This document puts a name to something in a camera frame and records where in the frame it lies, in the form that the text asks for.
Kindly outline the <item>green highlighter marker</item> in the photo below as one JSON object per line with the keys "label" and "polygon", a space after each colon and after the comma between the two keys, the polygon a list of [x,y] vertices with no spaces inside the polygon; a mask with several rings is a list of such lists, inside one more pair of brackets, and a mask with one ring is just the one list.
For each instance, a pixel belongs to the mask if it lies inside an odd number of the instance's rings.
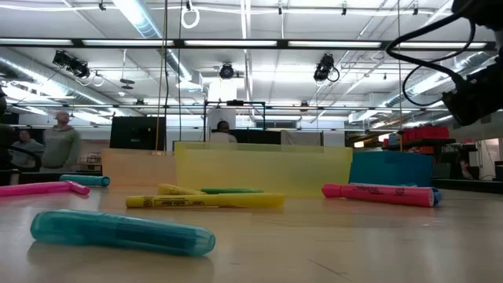
{"label": "green highlighter marker", "polygon": [[261,189],[248,189],[248,188],[203,188],[200,191],[206,194],[264,193],[264,191]]}

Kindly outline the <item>pink highlighter marker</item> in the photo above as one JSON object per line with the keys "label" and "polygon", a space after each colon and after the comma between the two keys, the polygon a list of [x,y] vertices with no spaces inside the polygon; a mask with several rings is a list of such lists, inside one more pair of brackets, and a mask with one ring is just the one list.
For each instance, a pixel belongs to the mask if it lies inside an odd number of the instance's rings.
{"label": "pink highlighter marker", "polygon": [[325,184],[321,192],[325,198],[346,198],[350,200],[433,208],[431,187]]}
{"label": "pink highlighter marker", "polygon": [[0,186],[0,197],[15,197],[33,194],[67,193],[74,192],[88,195],[90,188],[76,182],[40,182],[23,185]]}

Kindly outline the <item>red storage bins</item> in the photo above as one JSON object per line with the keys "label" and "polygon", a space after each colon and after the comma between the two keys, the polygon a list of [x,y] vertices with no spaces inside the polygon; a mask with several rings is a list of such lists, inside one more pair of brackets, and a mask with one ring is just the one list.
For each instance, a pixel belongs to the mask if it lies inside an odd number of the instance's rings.
{"label": "red storage bins", "polygon": [[450,133],[447,127],[422,126],[406,128],[402,135],[403,142],[413,142],[424,139],[448,139]]}

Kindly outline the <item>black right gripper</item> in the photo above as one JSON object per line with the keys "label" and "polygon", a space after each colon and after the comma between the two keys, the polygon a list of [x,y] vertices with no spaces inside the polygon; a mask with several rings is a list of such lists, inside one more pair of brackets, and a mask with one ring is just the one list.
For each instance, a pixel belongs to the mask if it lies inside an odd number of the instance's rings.
{"label": "black right gripper", "polygon": [[467,76],[463,84],[442,94],[442,101],[461,126],[503,108],[503,59]]}

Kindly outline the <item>black overhead light bar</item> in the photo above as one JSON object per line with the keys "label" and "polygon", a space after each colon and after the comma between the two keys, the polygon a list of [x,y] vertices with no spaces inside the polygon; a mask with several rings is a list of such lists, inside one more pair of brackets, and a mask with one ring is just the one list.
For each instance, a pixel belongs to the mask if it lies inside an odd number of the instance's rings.
{"label": "black overhead light bar", "polygon": [[384,50],[388,41],[321,41],[291,39],[36,39],[0,38],[0,46],[93,49],[258,49]]}

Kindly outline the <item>blue plastic bin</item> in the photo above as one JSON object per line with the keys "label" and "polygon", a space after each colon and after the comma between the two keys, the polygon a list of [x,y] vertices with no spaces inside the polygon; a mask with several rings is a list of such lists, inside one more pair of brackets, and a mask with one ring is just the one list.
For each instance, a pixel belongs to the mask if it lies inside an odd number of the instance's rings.
{"label": "blue plastic bin", "polygon": [[355,153],[349,183],[429,187],[433,165],[432,156],[416,153]]}

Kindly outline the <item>black monitor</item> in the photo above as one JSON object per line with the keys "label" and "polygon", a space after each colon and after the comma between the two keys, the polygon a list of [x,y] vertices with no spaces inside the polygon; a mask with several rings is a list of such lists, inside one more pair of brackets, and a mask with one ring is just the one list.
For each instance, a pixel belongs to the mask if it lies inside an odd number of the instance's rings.
{"label": "black monitor", "polygon": [[164,150],[165,138],[164,117],[119,116],[112,119],[109,147]]}

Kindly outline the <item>black storage shelf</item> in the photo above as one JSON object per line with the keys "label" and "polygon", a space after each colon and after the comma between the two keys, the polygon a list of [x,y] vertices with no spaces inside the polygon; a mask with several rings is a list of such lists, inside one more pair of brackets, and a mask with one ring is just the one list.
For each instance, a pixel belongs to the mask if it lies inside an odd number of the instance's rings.
{"label": "black storage shelf", "polygon": [[452,138],[429,138],[406,141],[402,145],[386,144],[383,150],[418,153],[433,157],[433,179],[479,180],[480,169],[474,165],[478,149],[474,143],[460,143]]}

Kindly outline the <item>yellow translucent plastic bin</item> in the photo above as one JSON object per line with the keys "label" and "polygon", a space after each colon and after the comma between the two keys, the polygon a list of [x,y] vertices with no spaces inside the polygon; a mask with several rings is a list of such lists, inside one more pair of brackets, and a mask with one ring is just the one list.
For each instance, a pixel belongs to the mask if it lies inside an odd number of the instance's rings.
{"label": "yellow translucent plastic bin", "polygon": [[325,184],[349,182],[353,149],[180,141],[174,145],[178,185],[187,189],[261,189],[321,198]]}

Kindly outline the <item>orange translucent plastic bin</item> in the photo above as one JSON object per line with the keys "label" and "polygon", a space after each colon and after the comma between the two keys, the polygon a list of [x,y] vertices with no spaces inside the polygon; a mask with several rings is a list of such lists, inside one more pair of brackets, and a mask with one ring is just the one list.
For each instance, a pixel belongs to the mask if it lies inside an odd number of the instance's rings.
{"label": "orange translucent plastic bin", "polygon": [[111,180],[110,187],[156,188],[161,183],[177,184],[173,152],[140,149],[103,149],[102,174]]}

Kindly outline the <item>yellow highlighter marker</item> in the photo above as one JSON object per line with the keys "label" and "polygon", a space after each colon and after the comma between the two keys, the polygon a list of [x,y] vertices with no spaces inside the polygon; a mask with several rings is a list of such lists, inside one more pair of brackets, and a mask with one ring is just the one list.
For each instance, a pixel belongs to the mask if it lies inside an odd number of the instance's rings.
{"label": "yellow highlighter marker", "polygon": [[157,186],[158,195],[205,195],[205,192],[185,189],[176,185],[161,183]]}
{"label": "yellow highlighter marker", "polygon": [[129,196],[128,208],[280,208],[285,195],[280,193],[224,193],[205,195]]}

